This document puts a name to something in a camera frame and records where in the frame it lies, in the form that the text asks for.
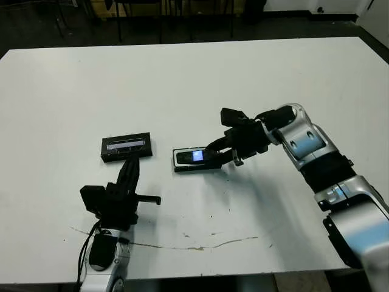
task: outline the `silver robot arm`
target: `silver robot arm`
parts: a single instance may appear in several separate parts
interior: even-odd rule
[[[342,260],[349,266],[363,267],[374,291],[387,291],[388,205],[363,176],[354,173],[353,163],[311,122],[301,105],[287,106],[292,108],[295,119],[284,127],[266,131],[269,140],[283,145],[315,192],[321,210],[331,211],[323,224]]]
[[[342,260],[363,268],[374,292],[389,287],[389,207],[368,181],[352,169],[324,131],[304,108],[289,103],[249,119],[243,112],[223,108],[222,124],[231,127],[208,148],[220,151],[220,163],[242,165],[269,144],[282,144],[296,169],[315,193],[323,224]]]
[[[127,277],[129,262],[129,232],[102,229],[96,231],[95,238],[96,242],[86,253],[86,274],[81,292],[124,292],[123,281]]]
[[[161,204],[159,196],[141,196],[135,193],[139,178],[139,158],[130,156],[120,169],[116,183],[103,186],[84,186],[81,197],[88,211],[99,220],[85,241],[83,260],[80,254],[78,292],[124,292],[129,263],[130,228],[137,223],[139,202]],[[95,232],[92,245],[88,242]],[[81,279],[84,267],[85,276]]]

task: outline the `black cable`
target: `black cable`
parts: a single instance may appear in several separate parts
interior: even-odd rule
[[[95,232],[95,230],[99,227],[100,227],[100,220],[98,220],[98,222],[96,222],[93,225],[91,231],[89,232],[87,239],[85,240],[85,242],[83,244],[83,247],[81,248],[80,255],[78,256],[77,283],[75,284],[74,292],[79,292],[79,290],[81,288],[80,278],[81,278],[81,272],[83,270],[83,264],[84,264],[84,260],[85,260],[86,250],[88,249],[88,243],[89,243],[89,240],[91,239],[93,233]]]

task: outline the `small screen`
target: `small screen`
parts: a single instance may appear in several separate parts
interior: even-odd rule
[[[193,151],[192,152],[192,158],[193,158],[193,161],[201,161],[201,160],[203,160],[202,150]]]
[[[107,150],[114,150],[119,148],[125,148],[125,147],[134,147],[134,146],[143,146],[145,145],[145,141],[133,141],[133,142],[115,142],[112,144],[107,145]]]

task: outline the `chair leg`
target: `chair leg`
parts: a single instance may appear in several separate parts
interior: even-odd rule
[[[159,43],[162,44],[162,0],[159,0]]]
[[[169,2],[169,16],[171,16],[171,1],[167,0]]]
[[[231,38],[233,38],[233,13],[234,13],[234,2],[235,2],[235,0],[231,0]]]
[[[130,15],[131,17],[133,17],[133,6],[131,5],[131,1],[129,1],[128,7],[129,7],[129,15]]]
[[[62,22],[67,27],[67,23],[66,23],[65,17],[63,16],[63,12],[62,12],[62,9],[61,9],[61,6],[60,6],[60,1],[56,0],[55,2],[57,3],[58,10],[60,11]]]
[[[122,32],[120,31],[119,5],[117,2],[115,2],[115,6],[116,6],[117,33],[119,35],[119,42],[122,42]]]
[[[224,0],[224,14],[227,14],[227,6],[229,4],[229,0]]]
[[[191,0],[188,1],[189,4],[189,37],[190,41],[193,41],[193,33],[192,33],[192,5],[191,5]]]
[[[55,18],[54,21],[55,21],[55,25],[57,26],[58,32],[60,33],[60,36],[63,38],[63,33],[62,33],[62,30],[61,30],[61,27],[58,23],[57,18]]]

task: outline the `handheld device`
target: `handheld device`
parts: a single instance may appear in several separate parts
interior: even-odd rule
[[[174,149],[174,172],[220,169],[221,163],[217,160],[218,156],[218,151],[205,147]]]

